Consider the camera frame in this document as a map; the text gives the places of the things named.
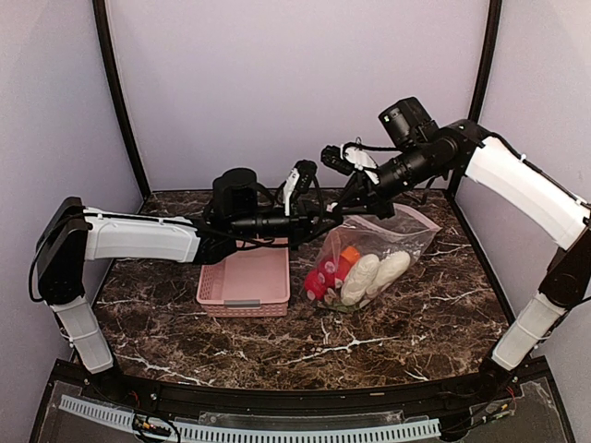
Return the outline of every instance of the black frame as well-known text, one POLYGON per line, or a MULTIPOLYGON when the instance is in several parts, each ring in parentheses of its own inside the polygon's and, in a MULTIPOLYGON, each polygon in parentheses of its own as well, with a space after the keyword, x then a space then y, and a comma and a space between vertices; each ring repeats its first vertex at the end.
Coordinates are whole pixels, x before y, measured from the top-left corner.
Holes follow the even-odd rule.
MULTIPOLYGON (((30 443, 36 443, 42 422, 56 381, 63 381, 82 388, 82 395, 103 401, 103 396, 88 383, 88 374, 80 365, 57 360, 43 393, 42 403, 35 418, 30 443)), ((517 369, 518 383, 545 377, 554 397, 565 436, 574 443, 571 425, 561 400, 561 395, 549 370, 545 357, 538 357, 517 369)), ((329 390, 250 390, 203 388, 125 376, 125 381, 139 395, 142 408, 169 419, 176 416, 199 419, 203 412, 241 413, 274 416, 326 416, 356 413, 379 413, 404 410, 405 418, 428 415, 440 418, 443 426, 469 416, 468 408, 476 400, 443 400, 434 396, 446 389, 470 384, 477 374, 369 389, 329 390)), ((519 395, 519 387, 514 385, 519 395)))
MULTIPOLYGON (((138 146, 127 113, 127 106, 115 61, 113 42, 109 31, 105 0, 92 0, 92 3, 105 74, 109 83, 115 113, 125 142, 129 162, 132 166, 141 195, 144 197, 145 201, 145 199, 151 195, 151 188, 141 162, 138 146)), ((488 78, 490 76, 490 69, 501 21, 501 4, 501 0, 490 0, 489 2, 488 20, 482 54, 468 115, 468 119, 474 122, 477 122, 480 117, 486 96, 488 78)), ((463 173, 461 172, 455 172, 452 175, 449 186, 445 190, 446 198, 454 215, 460 222, 470 243, 475 249, 476 256, 487 274, 492 289, 497 295, 503 313, 508 321, 513 323, 515 319, 514 313, 504 291, 502 290, 499 279, 490 266, 486 254, 480 243, 477 241, 477 238, 470 228, 462 210, 455 201, 455 196, 462 180, 462 176, 463 173)), ((573 431, 570 427, 568 416, 564 410, 560 393, 558 392, 545 358, 539 357, 537 359, 528 359, 526 365, 520 366, 517 371, 521 381, 535 379, 536 377, 546 377, 548 379, 552 393, 557 402, 557 407, 561 415, 567 439, 569 442, 574 442, 573 431)), ((62 380, 67 383, 81 386, 84 394, 89 397, 97 399, 102 398, 100 393, 96 392, 92 386, 85 384, 86 376, 84 369, 79 365, 60 360, 55 363, 54 371, 52 372, 50 380, 46 385, 45 392, 43 393, 42 404, 35 420, 33 433, 30 437, 31 442, 36 441, 35 438, 41 430, 44 411, 47 402, 50 399, 53 384, 56 380, 62 380)), ((311 415, 320 413, 330 415, 338 413, 367 413, 404 409, 407 416, 428 413, 429 416, 439 417, 443 423, 445 423, 448 418, 457 420, 458 416, 467 416, 467 408, 477 401, 444 401, 441 399, 434 399, 433 394, 441 390, 450 390, 453 387, 470 383, 475 377, 477 377, 477 374, 412 385, 389 386, 375 389, 349 389, 336 391, 254 391, 247 389, 192 387, 140 377, 125 376, 126 380, 135 387, 136 392, 142 398, 142 404, 150 405, 147 409, 165 415, 168 414, 171 417, 173 414, 199 417, 199 412, 204 410, 244 413, 248 409, 250 413, 271 415, 311 415), (151 400, 151 394, 154 393, 157 394, 157 401, 151 400), (343 396, 349 399, 347 403, 350 406, 339 408, 337 407, 337 403, 342 402, 343 396), (262 403, 264 403, 266 407, 260 408, 258 406, 262 403)))
POLYGON ((119 122, 119 130, 121 131, 123 142, 126 145, 127 157, 129 158, 133 174, 136 177, 139 192, 146 199, 151 194, 150 185, 148 184, 148 177, 139 157, 138 145, 133 135, 126 101, 123 96, 123 90, 121 89, 115 52, 113 50, 113 41, 111 40, 111 32, 109 31, 106 4, 104 0, 92 0, 92 6, 94 8, 94 20, 101 46, 101 54, 103 55, 104 73, 107 76, 109 90, 111 90, 111 100, 113 101, 113 107, 115 108, 115 114, 119 122))

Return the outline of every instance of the brown marble tabletop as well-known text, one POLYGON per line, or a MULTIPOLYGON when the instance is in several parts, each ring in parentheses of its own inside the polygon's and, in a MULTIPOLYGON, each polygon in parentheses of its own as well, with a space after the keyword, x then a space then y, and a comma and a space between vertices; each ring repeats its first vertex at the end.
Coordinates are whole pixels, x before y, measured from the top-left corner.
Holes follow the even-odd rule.
MULTIPOLYGON (((334 191, 326 191, 327 198, 334 191)), ((317 309, 303 279, 322 245, 290 252, 287 317, 211 318, 196 301, 199 266, 117 260, 95 311, 123 370, 140 377, 248 389, 350 389, 475 372, 507 321, 440 191, 397 202, 441 226, 430 248, 361 311, 317 309)), ((154 193, 143 214, 196 216, 204 191, 154 193)))

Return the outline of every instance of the red toy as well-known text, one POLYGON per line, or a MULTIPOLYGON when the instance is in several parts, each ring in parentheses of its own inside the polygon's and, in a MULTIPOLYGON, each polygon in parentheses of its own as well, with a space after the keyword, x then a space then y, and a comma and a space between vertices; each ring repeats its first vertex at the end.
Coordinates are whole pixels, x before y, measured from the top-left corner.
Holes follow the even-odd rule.
POLYGON ((320 283, 326 288, 339 289, 343 286, 344 278, 360 258, 361 254, 352 246, 348 246, 337 258, 338 264, 332 257, 324 258, 318 269, 315 269, 320 283))
POLYGON ((324 284, 324 278, 320 276, 318 270, 313 269, 304 281, 304 289, 310 300, 322 300, 328 288, 324 284))

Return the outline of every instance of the gray wall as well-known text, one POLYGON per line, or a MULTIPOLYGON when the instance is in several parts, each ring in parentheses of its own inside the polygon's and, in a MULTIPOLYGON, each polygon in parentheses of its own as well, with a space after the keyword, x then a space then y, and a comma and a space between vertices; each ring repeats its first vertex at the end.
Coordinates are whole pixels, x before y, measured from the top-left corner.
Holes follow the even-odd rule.
MULTIPOLYGON (((91 1, 0 1, 0 429, 28 441, 54 359, 50 309, 27 296, 35 242, 62 199, 136 210, 91 1)), ((87 269, 91 295, 106 263, 87 269)))
MULTIPOLYGON (((228 168, 277 186, 326 144, 390 143, 378 114, 417 95, 468 113, 486 0, 109 2, 131 119, 154 189, 228 168)), ((320 168, 324 186, 344 177, 320 168)))
MULTIPOLYGON (((575 193, 591 199, 591 3, 504 2, 482 124, 575 193)), ((459 202, 521 310, 555 252, 549 237, 487 189, 463 181, 459 202)), ((591 305, 541 347, 577 441, 591 441, 591 305)))

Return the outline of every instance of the pink basket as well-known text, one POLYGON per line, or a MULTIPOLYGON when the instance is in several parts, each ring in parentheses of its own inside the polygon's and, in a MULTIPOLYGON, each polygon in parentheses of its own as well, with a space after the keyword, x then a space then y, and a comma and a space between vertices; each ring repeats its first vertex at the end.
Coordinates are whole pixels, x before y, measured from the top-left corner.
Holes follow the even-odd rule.
POLYGON ((203 266, 197 301, 210 317, 282 317, 289 295, 287 248, 262 247, 203 266))

